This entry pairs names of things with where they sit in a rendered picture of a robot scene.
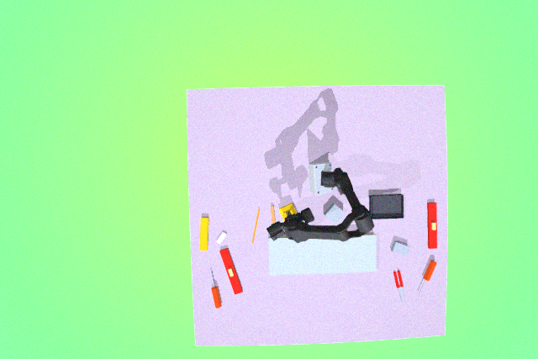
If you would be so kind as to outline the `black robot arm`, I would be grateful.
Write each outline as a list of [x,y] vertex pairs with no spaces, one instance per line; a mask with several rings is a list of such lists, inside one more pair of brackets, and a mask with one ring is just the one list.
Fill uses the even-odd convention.
[[[353,191],[353,187],[346,172],[340,168],[335,168],[333,172],[321,172],[321,186],[337,188],[340,196],[345,195],[352,210],[347,214],[342,223],[338,225],[318,225],[308,224],[299,213],[290,214],[285,218],[285,222],[276,222],[270,227],[266,227],[272,240],[286,235],[289,240],[296,243],[305,242],[309,239],[317,240],[339,240],[347,241],[350,238],[361,237],[371,231],[375,224],[368,209],[361,204]],[[357,230],[348,231],[355,220]]]

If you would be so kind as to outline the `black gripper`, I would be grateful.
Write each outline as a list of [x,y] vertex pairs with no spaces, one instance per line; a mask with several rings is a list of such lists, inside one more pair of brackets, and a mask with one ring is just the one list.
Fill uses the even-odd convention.
[[303,216],[306,223],[310,223],[315,220],[315,217],[313,216],[310,208],[302,210],[301,215]]

